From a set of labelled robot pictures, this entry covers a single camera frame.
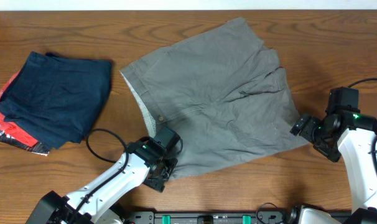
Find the grey shorts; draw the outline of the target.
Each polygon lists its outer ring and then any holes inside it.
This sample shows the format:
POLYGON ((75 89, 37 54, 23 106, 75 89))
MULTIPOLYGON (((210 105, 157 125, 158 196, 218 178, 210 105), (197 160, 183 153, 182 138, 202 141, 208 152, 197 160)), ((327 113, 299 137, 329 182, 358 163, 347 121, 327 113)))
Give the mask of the grey shorts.
POLYGON ((121 69, 148 133, 177 132, 173 179, 202 175, 305 145, 276 50, 242 17, 159 48, 121 69))

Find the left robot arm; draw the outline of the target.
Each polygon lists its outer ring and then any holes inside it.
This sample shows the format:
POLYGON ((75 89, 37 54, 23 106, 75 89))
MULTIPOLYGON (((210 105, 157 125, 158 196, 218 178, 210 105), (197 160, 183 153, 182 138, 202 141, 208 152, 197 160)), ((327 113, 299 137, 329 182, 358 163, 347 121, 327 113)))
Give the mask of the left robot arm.
POLYGON ((182 152, 183 140, 170 128, 152 138, 123 144, 124 153, 113 165, 84 187, 60 196, 44 195, 28 223, 122 223, 112 206, 126 193, 144 184, 163 192, 182 152))

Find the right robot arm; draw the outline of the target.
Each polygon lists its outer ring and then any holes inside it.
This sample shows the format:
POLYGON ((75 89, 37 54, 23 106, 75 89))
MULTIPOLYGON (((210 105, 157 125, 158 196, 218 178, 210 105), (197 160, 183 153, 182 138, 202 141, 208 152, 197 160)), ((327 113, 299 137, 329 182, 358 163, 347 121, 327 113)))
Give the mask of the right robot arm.
POLYGON ((358 98, 354 88, 334 88, 324 119, 303 114, 290 132, 328 160, 343 159, 352 199, 344 222, 377 223, 377 119, 360 113, 358 98))

